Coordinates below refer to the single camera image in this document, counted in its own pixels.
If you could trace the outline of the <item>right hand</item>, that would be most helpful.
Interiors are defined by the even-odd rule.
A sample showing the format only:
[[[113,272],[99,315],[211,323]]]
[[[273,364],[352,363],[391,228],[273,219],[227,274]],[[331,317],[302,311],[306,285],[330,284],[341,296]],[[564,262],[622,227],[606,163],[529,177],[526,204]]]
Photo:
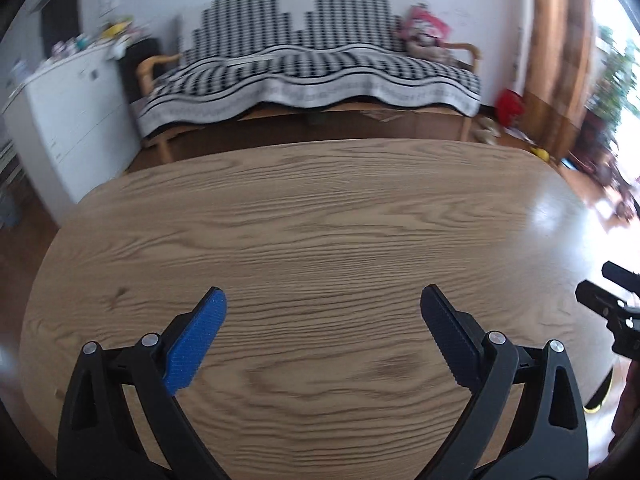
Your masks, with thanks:
[[[612,433],[614,434],[614,438],[608,445],[608,452],[613,451],[615,445],[620,442],[620,439],[626,434],[636,418],[640,403],[639,382],[639,362],[632,361],[628,368],[626,385],[620,395],[620,402],[618,402],[617,411],[612,423]]]

